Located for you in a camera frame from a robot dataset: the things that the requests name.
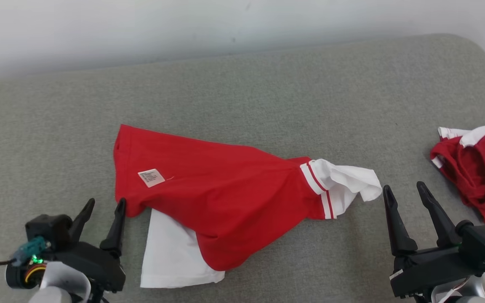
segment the gray cushion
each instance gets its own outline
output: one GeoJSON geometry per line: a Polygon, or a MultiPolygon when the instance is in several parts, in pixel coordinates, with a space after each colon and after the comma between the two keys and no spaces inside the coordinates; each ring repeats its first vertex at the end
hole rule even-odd
{"type": "MultiPolygon", "coordinates": [[[[485,125],[485,53],[450,35],[24,77],[0,82],[0,259],[41,213],[96,209],[82,240],[113,217],[112,148],[120,123],[374,169],[392,186],[420,248],[437,236],[426,182],[454,223],[478,221],[429,161],[437,127],[485,125]]],[[[357,198],[334,221],[306,220],[218,284],[139,288],[149,211],[127,220],[127,283],[112,302],[389,302],[383,200],[357,198]]],[[[0,302],[26,302],[0,267],[0,302]]]]}

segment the white wall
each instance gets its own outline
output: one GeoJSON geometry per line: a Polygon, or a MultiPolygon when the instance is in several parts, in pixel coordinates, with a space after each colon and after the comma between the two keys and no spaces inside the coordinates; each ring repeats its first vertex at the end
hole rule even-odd
{"type": "Polygon", "coordinates": [[[434,32],[485,0],[0,0],[0,78],[434,32]]]}

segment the folded red shirt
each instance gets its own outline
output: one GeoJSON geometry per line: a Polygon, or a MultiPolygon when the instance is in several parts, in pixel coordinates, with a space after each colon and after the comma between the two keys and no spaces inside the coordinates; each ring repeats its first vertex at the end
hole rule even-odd
{"type": "Polygon", "coordinates": [[[373,170],[126,125],[114,160],[115,196],[127,199],[127,215],[152,207],[194,230],[217,271],[239,266],[306,217],[340,215],[358,192],[365,201],[381,193],[373,170]]]}
{"type": "Polygon", "coordinates": [[[485,126],[474,130],[439,128],[441,142],[430,158],[456,184],[465,205],[476,207],[485,220],[485,126]]]}

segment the white fabric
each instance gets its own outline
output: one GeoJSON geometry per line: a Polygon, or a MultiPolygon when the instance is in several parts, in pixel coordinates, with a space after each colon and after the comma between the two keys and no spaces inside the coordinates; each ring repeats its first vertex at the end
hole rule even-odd
{"type": "Polygon", "coordinates": [[[177,288],[216,283],[223,280],[224,273],[205,263],[196,232],[160,211],[151,210],[141,287],[177,288]]]}
{"type": "MultiPolygon", "coordinates": [[[[310,161],[309,165],[319,184],[329,192],[333,218],[342,215],[358,193],[364,201],[381,195],[381,183],[372,169],[334,165],[325,159],[310,161]]],[[[316,183],[312,175],[310,178],[306,178],[308,183],[316,183]]],[[[324,204],[323,210],[326,214],[328,205],[324,204]]]]}
{"type": "MultiPolygon", "coordinates": [[[[437,131],[441,138],[451,139],[461,137],[460,145],[464,148],[467,146],[475,146],[485,136],[485,126],[480,126],[473,130],[439,127],[437,131]]],[[[440,156],[433,158],[432,162],[439,169],[444,165],[443,159],[440,156]]]]}
{"type": "Polygon", "coordinates": [[[445,138],[445,139],[461,137],[464,134],[470,132],[470,130],[448,128],[448,127],[439,127],[437,128],[437,131],[439,132],[439,137],[445,138]]]}

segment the green led light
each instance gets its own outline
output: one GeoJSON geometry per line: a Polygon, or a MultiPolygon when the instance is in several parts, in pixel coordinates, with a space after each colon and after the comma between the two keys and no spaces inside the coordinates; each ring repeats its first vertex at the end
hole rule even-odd
{"type": "Polygon", "coordinates": [[[36,255],[33,255],[31,257],[31,261],[33,261],[33,263],[35,263],[35,264],[40,264],[40,263],[43,263],[44,262],[44,260],[42,260],[42,259],[37,259],[37,256],[36,255]]]}

